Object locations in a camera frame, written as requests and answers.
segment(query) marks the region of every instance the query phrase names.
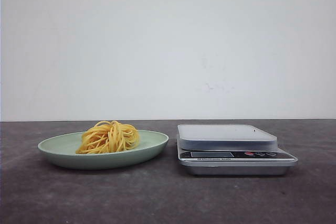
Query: white wall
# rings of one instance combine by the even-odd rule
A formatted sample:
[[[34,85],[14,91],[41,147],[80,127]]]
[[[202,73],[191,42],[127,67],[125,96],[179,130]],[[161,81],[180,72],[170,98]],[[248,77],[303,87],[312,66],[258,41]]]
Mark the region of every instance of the white wall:
[[[2,0],[2,121],[336,118],[336,0]]]

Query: kitchen scale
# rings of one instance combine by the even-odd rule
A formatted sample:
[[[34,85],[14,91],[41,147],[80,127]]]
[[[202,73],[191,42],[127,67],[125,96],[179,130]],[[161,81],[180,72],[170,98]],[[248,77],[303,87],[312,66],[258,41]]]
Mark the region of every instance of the kitchen scale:
[[[180,163],[195,175],[283,175],[298,159],[251,125],[177,126]]]

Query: oval plate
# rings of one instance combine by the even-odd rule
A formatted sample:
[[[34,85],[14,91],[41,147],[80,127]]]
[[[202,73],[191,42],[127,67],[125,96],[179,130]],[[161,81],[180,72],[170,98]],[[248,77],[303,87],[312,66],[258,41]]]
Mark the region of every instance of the oval plate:
[[[140,144],[131,150],[102,154],[76,154],[84,132],[54,136],[38,144],[52,164],[71,169],[110,169],[147,161],[163,151],[169,137],[155,131],[138,130]]]

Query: cooked pasta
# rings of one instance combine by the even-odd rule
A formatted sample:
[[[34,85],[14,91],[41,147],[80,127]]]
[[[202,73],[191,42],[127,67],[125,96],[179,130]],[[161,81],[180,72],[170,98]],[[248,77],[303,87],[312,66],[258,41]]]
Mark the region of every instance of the cooked pasta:
[[[139,144],[139,133],[130,124],[118,121],[100,121],[82,135],[77,154],[122,152]]]

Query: gray countertop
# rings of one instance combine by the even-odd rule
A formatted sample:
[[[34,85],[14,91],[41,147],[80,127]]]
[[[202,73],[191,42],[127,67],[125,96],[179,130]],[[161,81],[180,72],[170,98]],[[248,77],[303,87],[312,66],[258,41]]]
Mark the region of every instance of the gray countertop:
[[[121,121],[170,137],[147,162],[108,170],[48,163],[37,144],[90,121],[1,123],[1,223],[335,223],[336,120]],[[177,161],[180,123],[251,124],[299,158],[285,176],[193,176]]]

